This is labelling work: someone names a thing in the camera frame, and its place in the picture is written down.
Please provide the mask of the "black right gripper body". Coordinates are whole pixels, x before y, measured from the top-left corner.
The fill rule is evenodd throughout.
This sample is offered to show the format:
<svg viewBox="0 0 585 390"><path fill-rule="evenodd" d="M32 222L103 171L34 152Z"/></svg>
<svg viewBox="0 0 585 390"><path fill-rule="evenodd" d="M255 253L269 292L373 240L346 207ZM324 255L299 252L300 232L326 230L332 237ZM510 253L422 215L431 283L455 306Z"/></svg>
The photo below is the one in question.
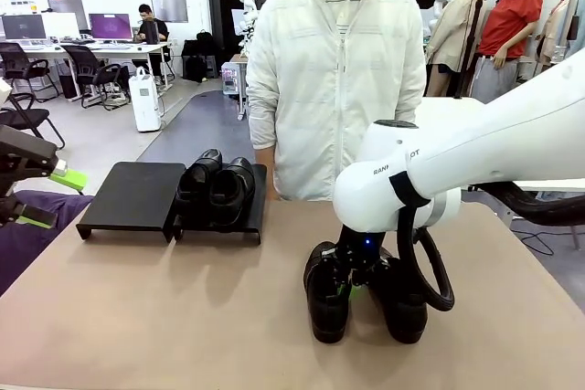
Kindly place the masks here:
<svg viewBox="0 0 585 390"><path fill-rule="evenodd" d="M369 285L379 271L388 270L388 252L383 248L385 232L356 232L343 226L339 239L321 251L331 262L337 282L360 287Z"/></svg>

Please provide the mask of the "person's right hand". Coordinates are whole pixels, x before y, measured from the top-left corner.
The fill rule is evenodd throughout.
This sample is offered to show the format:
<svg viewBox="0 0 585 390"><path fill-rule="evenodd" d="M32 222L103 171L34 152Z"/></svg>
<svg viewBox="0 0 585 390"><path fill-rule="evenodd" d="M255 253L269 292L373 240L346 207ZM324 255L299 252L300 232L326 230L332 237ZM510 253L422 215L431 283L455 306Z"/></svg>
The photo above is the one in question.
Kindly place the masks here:
<svg viewBox="0 0 585 390"><path fill-rule="evenodd" d="M269 201L280 200L280 195L274 185L274 147L260 149L255 151L256 163L266 167L266 198Z"/></svg>

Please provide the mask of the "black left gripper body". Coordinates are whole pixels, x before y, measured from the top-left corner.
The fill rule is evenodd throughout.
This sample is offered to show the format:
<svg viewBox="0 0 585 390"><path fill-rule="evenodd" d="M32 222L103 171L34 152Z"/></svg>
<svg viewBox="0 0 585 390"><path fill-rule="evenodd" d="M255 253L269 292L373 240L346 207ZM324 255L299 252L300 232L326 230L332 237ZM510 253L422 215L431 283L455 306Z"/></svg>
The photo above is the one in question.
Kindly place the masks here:
<svg viewBox="0 0 585 390"><path fill-rule="evenodd" d="M26 168L2 168L0 173L0 195L7 198L12 194L15 183L33 177L33 171Z"/></svg>

